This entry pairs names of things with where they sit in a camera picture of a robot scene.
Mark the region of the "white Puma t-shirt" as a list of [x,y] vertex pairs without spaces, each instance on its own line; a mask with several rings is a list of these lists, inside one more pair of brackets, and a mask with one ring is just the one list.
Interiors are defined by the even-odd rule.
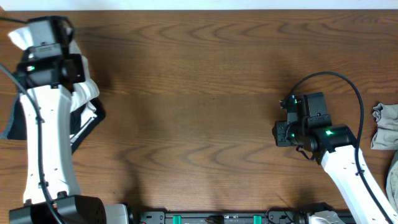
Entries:
[[[16,29],[8,33],[7,36],[10,38],[11,42],[21,50],[27,50],[28,47],[33,46],[32,35],[27,27]],[[95,106],[91,100],[99,97],[100,91],[97,84],[90,77],[88,59],[81,54],[81,50],[75,40],[70,43],[69,50],[70,53],[81,56],[85,76],[84,82],[75,83],[73,85],[74,92],[72,93],[72,105],[70,112],[74,112],[81,106],[85,107],[86,105],[88,105],[90,110],[97,111],[99,106]]]

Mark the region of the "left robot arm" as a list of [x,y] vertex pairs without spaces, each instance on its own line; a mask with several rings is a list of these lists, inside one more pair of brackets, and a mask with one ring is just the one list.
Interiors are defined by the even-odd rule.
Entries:
[[129,223],[127,206],[83,196],[76,179],[70,108],[86,80],[83,56],[27,58],[3,71],[19,89],[28,152],[24,205],[9,211],[10,223]]

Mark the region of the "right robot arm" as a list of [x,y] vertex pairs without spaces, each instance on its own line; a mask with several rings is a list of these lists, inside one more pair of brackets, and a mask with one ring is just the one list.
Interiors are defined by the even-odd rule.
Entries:
[[272,128],[279,147],[295,146],[312,153],[331,177],[356,223],[397,223],[397,212],[390,205],[370,172],[357,139],[345,124],[320,121],[314,125],[302,121],[276,121]]

